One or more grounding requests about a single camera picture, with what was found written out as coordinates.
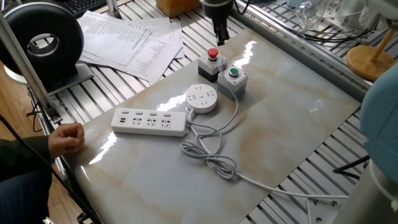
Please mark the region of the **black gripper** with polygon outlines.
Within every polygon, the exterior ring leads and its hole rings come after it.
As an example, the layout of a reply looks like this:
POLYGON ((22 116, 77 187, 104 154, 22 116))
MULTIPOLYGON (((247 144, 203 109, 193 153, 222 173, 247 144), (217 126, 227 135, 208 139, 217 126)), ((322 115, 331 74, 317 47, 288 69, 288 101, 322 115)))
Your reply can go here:
POLYGON ((221 34, 218 27, 218 21, 213 21, 214 33, 217 39, 217 46, 223 45, 229 40, 228 26, 226 18, 229 16, 232 8, 232 0, 200 0, 205 16, 210 19, 222 19, 221 21, 221 34))

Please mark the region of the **bystander bare hand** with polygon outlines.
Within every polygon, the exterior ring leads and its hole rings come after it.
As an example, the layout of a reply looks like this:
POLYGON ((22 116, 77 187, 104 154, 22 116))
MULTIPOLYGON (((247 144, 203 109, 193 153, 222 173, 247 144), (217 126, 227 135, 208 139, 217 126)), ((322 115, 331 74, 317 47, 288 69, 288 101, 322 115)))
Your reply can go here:
POLYGON ((85 131, 80 123, 61 124, 49 136, 49 154, 51 159, 78 152, 85 143, 85 131))

